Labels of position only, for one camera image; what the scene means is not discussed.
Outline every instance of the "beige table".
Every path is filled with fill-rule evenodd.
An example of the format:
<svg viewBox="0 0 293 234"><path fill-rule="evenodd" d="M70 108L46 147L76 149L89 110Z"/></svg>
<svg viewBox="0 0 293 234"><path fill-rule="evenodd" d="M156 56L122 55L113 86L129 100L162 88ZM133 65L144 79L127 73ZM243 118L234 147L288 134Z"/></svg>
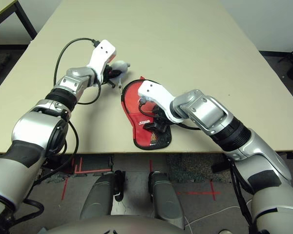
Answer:
<svg viewBox="0 0 293 234"><path fill-rule="evenodd" d="M11 143L14 124L52 88L54 66L72 39L107 39L115 60L131 63L128 83L140 76L172 94L201 89L229 108L275 150L293 150L293 97L255 46L217 0L63 0L0 87L0 152ZM84 66L90 42L68 48L59 76ZM86 90L82 101L96 95ZM141 152L120 103L120 92L104 86L98 102L77 105L72 122L80 153ZM70 130L68 151L75 139ZM172 126L172 143L155 152L220 152L200 131Z"/></svg>

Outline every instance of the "white wall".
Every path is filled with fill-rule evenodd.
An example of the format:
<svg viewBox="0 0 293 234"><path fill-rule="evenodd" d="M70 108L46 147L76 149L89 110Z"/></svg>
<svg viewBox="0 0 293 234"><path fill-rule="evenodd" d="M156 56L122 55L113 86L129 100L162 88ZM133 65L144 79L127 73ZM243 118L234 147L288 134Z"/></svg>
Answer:
<svg viewBox="0 0 293 234"><path fill-rule="evenodd" d="M220 0L258 50L293 50L293 0Z"/></svg>
<svg viewBox="0 0 293 234"><path fill-rule="evenodd" d="M19 0L36 31L53 14L61 0ZM0 44L29 44L31 37L15 13L0 24Z"/></svg>
<svg viewBox="0 0 293 234"><path fill-rule="evenodd" d="M19 0L40 31L61 0ZM293 50L293 0L220 0L258 50ZM28 44L31 38L15 14L0 25L0 44Z"/></svg>

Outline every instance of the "oven mitt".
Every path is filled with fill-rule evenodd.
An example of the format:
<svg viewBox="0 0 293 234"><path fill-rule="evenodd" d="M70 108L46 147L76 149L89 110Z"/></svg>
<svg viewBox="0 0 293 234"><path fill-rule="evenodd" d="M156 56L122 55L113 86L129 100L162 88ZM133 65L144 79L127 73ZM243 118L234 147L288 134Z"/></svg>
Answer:
<svg viewBox="0 0 293 234"><path fill-rule="evenodd" d="M122 107L132 125L133 142L143 150L155 150L167 147L171 143L170 126L167 126L164 131L153 131L144 129L144 125L154 123L154 118L146 116L139 111L138 89L145 81L143 77L129 83L123 90L121 101ZM157 105L154 102L146 102L142 106L145 113L152 114L152 110L156 109Z"/></svg>

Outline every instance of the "robotic arm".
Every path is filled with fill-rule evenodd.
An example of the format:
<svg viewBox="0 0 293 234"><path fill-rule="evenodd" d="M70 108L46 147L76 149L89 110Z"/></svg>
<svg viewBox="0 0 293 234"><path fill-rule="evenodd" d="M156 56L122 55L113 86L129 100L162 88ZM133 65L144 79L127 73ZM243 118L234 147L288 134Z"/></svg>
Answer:
<svg viewBox="0 0 293 234"><path fill-rule="evenodd" d="M254 195L250 225L260 233L293 234L291 173L254 130L200 90L174 97L162 85L144 81L138 93L144 101L159 105L173 123L191 119L224 150L242 187Z"/></svg>
<svg viewBox="0 0 293 234"><path fill-rule="evenodd" d="M45 99L16 123L12 145L0 156L0 233L8 233L13 213L23 202L45 159L64 146L71 112L84 90L108 82L104 77L106 64L115 55L115 47L103 40L93 50L86 67L67 70ZM119 73L126 72L128 66L122 61L116 62Z"/></svg>

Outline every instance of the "white cable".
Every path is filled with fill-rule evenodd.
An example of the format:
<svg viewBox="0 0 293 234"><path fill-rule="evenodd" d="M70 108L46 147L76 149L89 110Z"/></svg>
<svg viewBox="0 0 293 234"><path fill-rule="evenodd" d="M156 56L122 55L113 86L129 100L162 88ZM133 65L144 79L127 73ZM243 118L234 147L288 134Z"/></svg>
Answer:
<svg viewBox="0 0 293 234"><path fill-rule="evenodd" d="M187 225L186 225L186 226L189 226L189 228L190 228L190 232L191 232L191 234L193 234L193 231L192 231L191 225L189 224L189 221L188 221L188 219L187 219L186 216L185 216L185 220L187 221Z"/></svg>
<svg viewBox="0 0 293 234"><path fill-rule="evenodd" d="M187 227L187 226L190 226L192 223L195 223L195 222L197 222L197 221L202 220L203 218L210 217L210 216L212 216L212 215L218 214L218 213L220 213L220 212L223 212L223 211L228 210L228 209L231 209L231 208L239 208L239 209L240 209L239 206L229 206L229 207L224 208L224 209L222 209L222 210L220 210L220 211L217 211L217 212L215 212L215 213L208 214L208 215L203 216L203 217L201 217L201 218L195 219L195 220L191 221L190 223L188 222L188 224L186 225L186 227Z"/></svg>
<svg viewBox="0 0 293 234"><path fill-rule="evenodd" d="M248 205L251 201L252 201L252 199L248 200L247 203L246 203L246 205Z"/></svg>

